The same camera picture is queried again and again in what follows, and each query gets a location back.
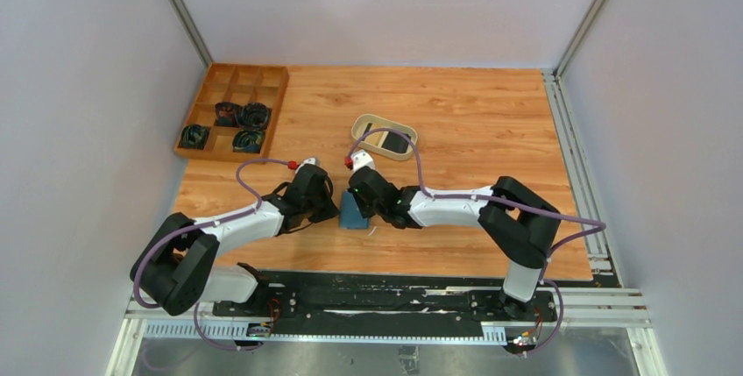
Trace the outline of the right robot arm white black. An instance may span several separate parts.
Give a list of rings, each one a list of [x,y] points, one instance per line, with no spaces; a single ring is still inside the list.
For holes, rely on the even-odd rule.
[[[560,226],[560,211],[511,176],[467,191],[395,187],[378,171],[361,167],[348,192],[360,213],[397,229],[457,226],[481,229],[508,257],[500,308],[522,321],[535,309],[534,291]]]

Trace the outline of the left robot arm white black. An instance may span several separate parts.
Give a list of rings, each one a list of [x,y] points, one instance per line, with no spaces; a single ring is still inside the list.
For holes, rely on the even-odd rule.
[[[168,216],[130,271],[135,301],[181,315],[198,302],[234,302],[245,316],[261,316],[268,293],[247,265],[217,266],[224,254],[264,238],[301,231],[338,216],[329,174],[310,158],[285,162],[290,181],[240,209],[216,216]]]

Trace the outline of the blue leather card holder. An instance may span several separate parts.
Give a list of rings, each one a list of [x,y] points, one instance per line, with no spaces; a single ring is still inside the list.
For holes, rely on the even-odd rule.
[[[343,191],[341,195],[339,227],[343,230],[366,230],[370,227],[370,219],[361,214],[352,193]]]

